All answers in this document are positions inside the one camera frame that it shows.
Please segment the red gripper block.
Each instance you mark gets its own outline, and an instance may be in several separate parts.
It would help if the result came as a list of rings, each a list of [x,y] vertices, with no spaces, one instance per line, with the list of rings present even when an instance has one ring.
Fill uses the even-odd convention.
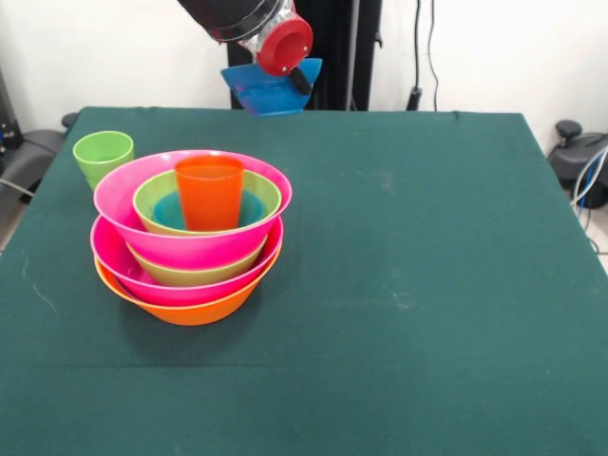
[[[256,52],[256,61],[268,74],[282,76],[290,72],[290,82],[296,92],[309,96],[313,85],[297,67],[312,48],[313,29],[298,14],[272,26],[270,33],[262,40]]]

